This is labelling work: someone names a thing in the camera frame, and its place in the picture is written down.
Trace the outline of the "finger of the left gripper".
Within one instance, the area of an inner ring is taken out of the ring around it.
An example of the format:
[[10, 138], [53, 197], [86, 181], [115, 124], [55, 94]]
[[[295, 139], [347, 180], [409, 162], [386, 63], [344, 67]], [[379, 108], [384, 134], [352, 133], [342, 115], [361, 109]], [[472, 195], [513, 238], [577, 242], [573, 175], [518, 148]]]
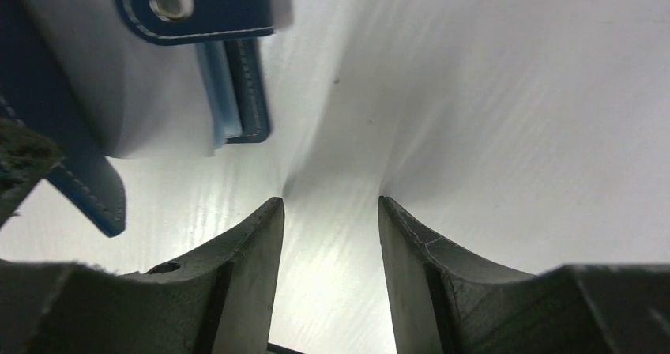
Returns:
[[20, 122], [1, 120], [1, 224], [17, 215], [23, 200], [63, 158], [51, 139]]

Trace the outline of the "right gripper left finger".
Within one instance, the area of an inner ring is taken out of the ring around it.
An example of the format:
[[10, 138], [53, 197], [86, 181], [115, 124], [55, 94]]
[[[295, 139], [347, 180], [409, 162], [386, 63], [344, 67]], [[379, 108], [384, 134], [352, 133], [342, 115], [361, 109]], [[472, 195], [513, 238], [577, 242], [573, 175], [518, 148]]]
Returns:
[[4, 353], [263, 353], [284, 203], [146, 273], [76, 262], [1, 264]]

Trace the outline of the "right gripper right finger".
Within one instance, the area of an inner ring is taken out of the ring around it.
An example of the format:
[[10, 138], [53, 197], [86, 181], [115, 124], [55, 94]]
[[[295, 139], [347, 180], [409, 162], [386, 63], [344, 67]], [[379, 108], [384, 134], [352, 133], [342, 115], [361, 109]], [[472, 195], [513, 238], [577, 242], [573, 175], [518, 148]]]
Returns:
[[669, 350], [667, 265], [533, 275], [466, 250], [383, 196], [378, 229], [399, 353]]

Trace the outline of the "blue leather card holder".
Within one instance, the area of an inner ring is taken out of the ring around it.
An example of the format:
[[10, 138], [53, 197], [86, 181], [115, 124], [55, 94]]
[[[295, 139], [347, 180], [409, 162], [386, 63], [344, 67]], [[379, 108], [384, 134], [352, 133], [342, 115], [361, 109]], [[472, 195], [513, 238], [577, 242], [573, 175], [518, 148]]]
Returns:
[[111, 158], [269, 137], [258, 41], [291, 21], [292, 0], [1, 0], [1, 116], [62, 149], [47, 180], [114, 237]]

